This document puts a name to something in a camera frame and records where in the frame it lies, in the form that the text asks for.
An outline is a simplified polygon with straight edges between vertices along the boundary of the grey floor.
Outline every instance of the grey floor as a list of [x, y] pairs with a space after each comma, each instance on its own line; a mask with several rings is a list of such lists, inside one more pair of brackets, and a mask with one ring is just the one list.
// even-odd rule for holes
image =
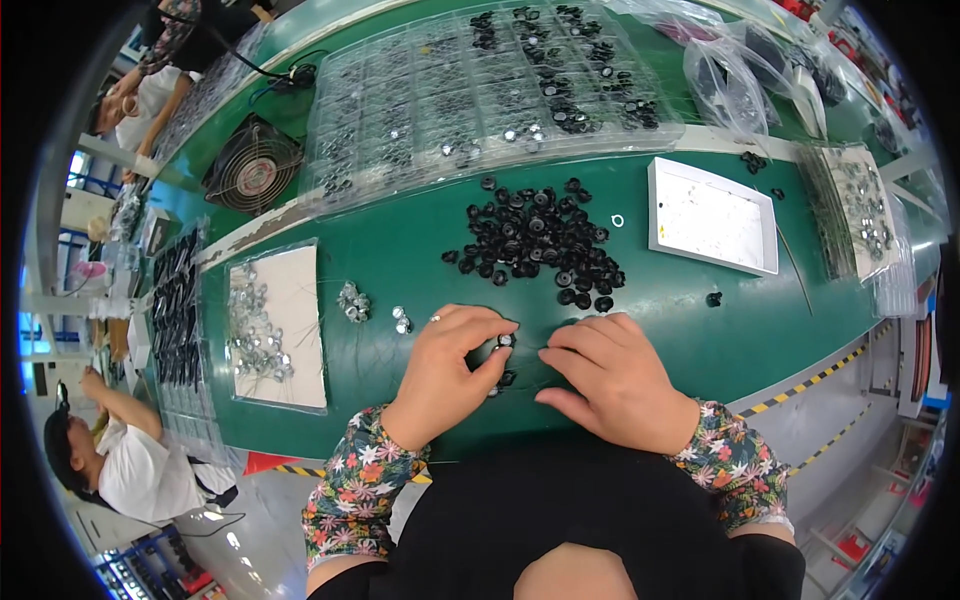
[[[894, 327], [873, 344], [876, 387], [892, 377], [897, 365], [897, 331]], [[863, 340], [851, 343], [810, 369], [797, 373], [769, 390], [738, 400], [734, 412], [758, 404], [788, 387], [805, 381], [812, 374], [835, 363], [858, 348]], [[796, 466], [839, 433], [871, 402], [871, 408], [820, 458], [802, 468], [789, 480], [788, 513], [793, 520], [798, 542], [808, 537], [813, 526], [824, 527], [849, 518], [859, 501], [857, 482], [869, 476], [870, 463], [882, 462], [878, 454], [889, 454], [899, 440], [896, 427], [896, 402], [892, 398], [864, 396], [860, 393], [870, 375], [870, 362], [861, 356], [846, 368], [783, 404], [748, 418], [774, 448], [778, 456]], [[305, 467], [318, 463], [304, 461]], [[267, 471], [245, 477], [239, 484], [240, 496], [228, 508], [230, 513], [246, 513], [236, 524], [208, 538], [187, 538], [193, 558], [203, 565], [227, 591], [230, 600], [298, 598], [304, 596], [305, 555], [300, 528], [300, 510], [316, 485], [312, 477], [279, 471]], [[406, 517], [426, 485], [411, 484], [395, 505], [391, 533], [398, 539]], [[182, 533], [202, 534], [222, 522], [204, 516], [178, 519]], [[816, 590], [804, 589], [804, 597], [820, 598]]]

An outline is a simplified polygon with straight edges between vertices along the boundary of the green workbench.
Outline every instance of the green workbench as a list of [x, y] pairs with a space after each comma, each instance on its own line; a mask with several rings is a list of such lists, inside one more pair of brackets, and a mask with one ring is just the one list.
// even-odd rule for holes
[[[410, 20], [475, 4], [483, 3], [419, 0], [349, 26], [306, 46], [304, 52], [321, 47], [334, 51]], [[314, 10], [308, 0], [282, 16], [275, 25], [283, 27], [268, 32], [257, 60], [265, 61], [300, 40], [311, 27], [315, 29], [311, 23]], [[677, 110], [688, 122], [699, 123], [681, 68], [683, 49], [631, 17], [619, 20], [657, 71]], [[151, 202], [172, 209], [184, 221], [208, 216], [208, 243], [250, 220], [206, 203], [199, 180], [224, 140], [248, 114], [249, 92], [262, 85], [251, 86], [202, 125], [170, 160], [151, 191]], [[847, 102], [828, 109], [831, 140], [865, 141], [879, 165], [889, 162], [892, 157], [872, 136], [873, 109], [855, 94], [850, 96]], [[286, 131], [296, 135], [299, 128], [302, 135], [309, 100], [268, 94], [255, 110], [266, 118], [284, 119]], [[771, 135], [806, 139], [792, 107], [780, 100], [775, 104], [783, 125], [773, 128]], [[785, 191], [785, 200], [774, 204], [777, 222], [804, 276], [814, 316], [807, 309], [782, 243], [780, 274], [768, 277], [648, 251], [646, 168], [652, 156], [530, 164], [495, 174], [499, 184], [510, 188], [560, 187], [576, 177], [593, 193], [594, 200], [587, 206], [590, 220], [611, 230], [605, 250], [627, 275], [626, 287], [612, 296], [614, 309], [627, 311], [640, 322], [678, 389], [730, 402], [808, 367], [877, 323], [870, 290], [852, 281], [826, 280], [816, 227], [795, 165], [772, 161], [751, 176], [735, 155], [676, 152], [668, 157], [760, 190], [779, 187]], [[295, 191], [289, 190], [280, 201], [289, 200]], [[208, 271], [202, 282], [204, 336], [213, 362], [211, 387], [224, 443], [307, 458], [329, 456], [347, 420], [363, 407], [391, 400], [403, 376], [416, 336], [396, 333], [391, 308], [404, 306], [416, 333], [448, 302], [487, 305], [520, 323], [516, 351], [508, 364], [517, 371], [517, 379], [505, 393], [485, 402], [473, 416], [440, 437], [434, 444], [434, 457], [457, 459], [498, 438], [572, 426], [553, 409], [532, 400], [536, 390], [562, 383], [557, 373], [540, 363], [536, 350], [555, 328], [591, 312], [556, 302], [558, 288], [552, 270], [536, 279], [512, 279], [497, 288], [480, 277], [461, 276], [456, 267], [440, 260], [441, 252], [472, 241], [465, 208], [485, 203], [490, 195], [480, 188], [478, 178], [457, 180], [304, 223], [237, 254], [240, 259], [312, 237], [320, 240], [317, 296], [326, 362], [326, 416], [232, 399], [232, 376], [223, 352], [225, 268], [221, 265]], [[923, 279], [937, 268], [937, 243], [944, 230], [912, 204], [907, 205], [907, 213], [918, 248], [917, 275]], [[611, 226], [613, 214], [622, 215], [622, 228]], [[346, 279], [355, 281], [372, 299], [372, 317], [363, 324], [350, 323], [336, 304]], [[723, 304], [708, 308], [705, 297], [714, 291], [723, 293]], [[482, 360], [488, 352], [489, 345], [471, 359]]]

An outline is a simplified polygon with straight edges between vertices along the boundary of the yellow and black warning tape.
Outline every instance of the yellow and black warning tape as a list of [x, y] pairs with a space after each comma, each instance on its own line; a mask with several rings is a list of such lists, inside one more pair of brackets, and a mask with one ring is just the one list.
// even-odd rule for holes
[[[890, 387], [890, 384], [893, 383], [893, 380], [894, 380], [893, 377], [887, 379], [887, 382], [883, 384], [883, 389], [885, 390], [885, 389], [889, 388], [889, 387]], [[833, 436], [833, 438], [832, 438], [829, 442], [827, 442], [826, 444], [822, 445], [819, 450], [817, 450], [816, 452], [814, 452], [814, 453], [813, 453], [813, 456], [811, 456], [810, 458], [806, 459], [805, 461], [803, 461], [803, 462], [800, 463], [799, 465], [796, 465], [795, 467], [793, 467], [792, 469], [790, 469], [790, 472], [787, 473], [787, 477], [793, 477], [794, 475], [796, 475], [796, 474], [800, 471], [801, 468], [806, 467], [807, 465], [809, 465], [809, 464], [812, 463], [813, 461], [815, 461], [815, 460], [817, 460], [818, 458], [820, 458], [820, 456], [821, 456], [824, 452], [827, 451], [827, 448], [829, 448], [829, 447], [831, 447], [832, 445], [836, 444], [836, 443], [837, 443], [837, 440], [839, 440], [839, 439], [841, 438], [841, 436], [843, 436], [843, 434], [845, 434], [845, 433], [847, 433], [848, 431], [850, 431], [851, 429], [853, 429], [853, 425], [854, 425], [857, 421], [859, 421], [860, 418], [862, 418], [864, 415], [866, 415], [866, 414], [867, 414], [867, 411], [869, 411], [869, 410], [870, 410], [870, 407], [873, 406], [873, 405], [874, 405], [874, 404], [873, 404], [872, 402], [871, 402], [870, 404], [867, 404], [867, 405], [863, 408], [863, 410], [860, 411], [860, 414], [859, 414], [859, 415], [857, 415], [852, 421], [850, 421], [849, 423], [847, 423], [847, 426], [844, 427], [843, 429], [841, 429], [841, 430], [840, 430], [840, 433], [838, 433], [837, 435]]]
[[[274, 470], [278, 470], [284, 473], [294, 473], [295, 475], [303, 475], [304, 477], [326, 477], [326, 471], [322, 468], [305, 468], [305, 467], [293, 467], [291, 465], [280, 465], [279, 467], [274, 467]], [[414, 477], [414, 483], [430, 483], [433, 481], [423, 473]]]
[[[893, 326], [894, 326], [894, 325], [893, 325], [893, 322], [887, 322], [887, 324], [884, 325], [883, 327], [881, 327], [881, 328], [880, 328], [880, 331], [878, 331], [878, 332], [876, 333], [876, 335], [874, 336], [873, 341], [875, 342], [876, 340], [879, 340], [879, 339], [880, 339], [881, 337], [883, 337], [883, 336], [887, 333], [887, 331], [889, 331]], [[853, 362], [853, 359], [854, 359], [854, 358], [856, 358], [856, 357], [859, 356], [860, 354], [863, 354], [863, 353], [867, 350], [867, 347], [870, 345], [870, 343], [871, 343], [871, 342], [867, 342], [866, 344], [864, 344], [864, 345], [861, 346], [860, 348], [857, 348], [856, 350], [854, 350], [854, 351], [851, 352], [850, 354], [847, 354], [846, 356], [843, 357], [843, 359], [837, 361], [837, 363], [836, 363], [835, 365], [831, 365], [831, 366], [827, 367], [826, 369], [820, 371], [819, 373], [813, 375], [812, 377], [810, 377], [809, 379], [807, 379], [804, 383], [801, 383], [801, 384], [799, 384], [799, 385], [795, 385], [794, 387], [790, 388], [789, 390], [787, 390], [786, 392], [784, 392], [784, 393], [782, 393], [782, 394], [777, 394], [776, 396], [773, 396], [772, 398], [769, 398], [769, 399], [767, 399], [767, 400], [763, 400], [763, 401], [760, 402], [758, 405], [752, 406], [751, 408], [748, 408], [747, 410], [745, 410], [745, 411], [737, 414], [736, 417], [737, 417], [738, 419], [746, 419], [746, 418], [748, 418], [748, 417], [752, 417], [753, 415], [755, 415], [755, 414], [757, 414], [757, 413], [762, 413], [763, 411], [767, 410], [768, 408], [771, 408], [771, 407], [773, 407], [773, 406], [777, 406], [778, 404], [781, 404], [782, 402], [785, 402], [786, 400], [790, 399], [790, 398], [793, 397], [793, 396], [796, 396], [796, 395], [799, 394], [800, 392], [805, 392], [805, 391], [808, 390], [809, 388], [811, 388], [811, 387], [813, 387], [814, 385], [820, 383], [821, 381], [823, 381], [823, 380], [826, 379], [827, 377], [830, 377], [830, 376], [833, 375], [834, 373], [840, 371], [841, 369], [843, 369], [844, 367], [846, 367], [847, 365], [849, 365], [851, 362]]]

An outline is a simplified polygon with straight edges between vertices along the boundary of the floral sleeve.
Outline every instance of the floral sleeve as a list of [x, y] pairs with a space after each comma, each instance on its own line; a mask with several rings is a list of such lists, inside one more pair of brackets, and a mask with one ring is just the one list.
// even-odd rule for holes
[[[200, 18], [200, 0], [171, 0], [163, 11], [173, 16], [195, 21]], [[137, 65], [140, 75], [144, 77], [153, 75], [169, 64], [174, 53], [180, 49], [194, 28], [194, 25], [179, 23], [165, 16], [162, 16], [160, 20], [163, 21], [165, 27], [163, 33], [160, 34], [156, 43], [143, 53], [143, 56], [140, 57], [140, 63]]]
[[303, 509], [309, 571], [338, 554], [386, 557], [391, 509], [404, 485], [425, 467], [430, 446], [408, 452], [380, 425], [385, 405], [354, 415]]
[[776, 522], [793, 531], [786, 516], [790, 466], [747, 423], [719, 402], [699, 402], [700, 422], [684, 450], [669, 457], [700, 487], [721, 495], [719, 519], [729, 533], [746, 523]]

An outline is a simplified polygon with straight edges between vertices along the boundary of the woman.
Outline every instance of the woman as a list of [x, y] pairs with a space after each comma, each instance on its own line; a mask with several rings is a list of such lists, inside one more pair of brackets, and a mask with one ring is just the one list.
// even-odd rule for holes
[[205, 504], [226, 507], [237, 496], [236, 477], [185, 455], [164, 438], [160, 415], [133, 396], [112, 390], [87, 367], [80, 381], [109, 422], [99, 441], [86, 421], [70, 415], [65, 390], [47, 418], [43, 446], [60, 483], [81, 500], [121, 515], [157, 522]]
[[[139, 64], [110, 92], [97, 98], [87, 125], [91, 135], [122, 125], [125, 117], [130, 122], [128, 127], [134, 127], [132, 119], [138, 116], [142, 106], [147, 112], [135, 131], [130, 134], [117, 131], [118, 139], [125, 134], [129, 141], [128, 145], [122, 143], [121, 146], [129, 150], [135, 148], [142, 156], [153, 153], [156, 137], [190, 85], [227, 51], [224, 43], [235, 43], [261, 20], [273, 20], [260, 6], [254, 5], [250, 10], [241, 6], [225, 7], [220, 0], [161, 0], [157, 8], [149, 10], [141, 24], [141, 41], [148, 48]], [[169, 18], [161, 11], [186, 22]], [[219, 32], [219, 39], [211, 34], [210, 28]], [[132, 181], [133, 173], [125, 170], [124, 182]]]
[[511, 349], [474, 372], [464, 357], [516, 329], [487, 308], [441, 308], [396, 399], [350, 420], [303, 511], [309, 600], [800, 598], [789, 466], [719, 403], [674, 390], [622, 313], [561, 327], [540, 350], [580, 394], [535, 400], [593, 436], [435, 473], [391, 540], [391, 506], [430, 441], [480, 406]]

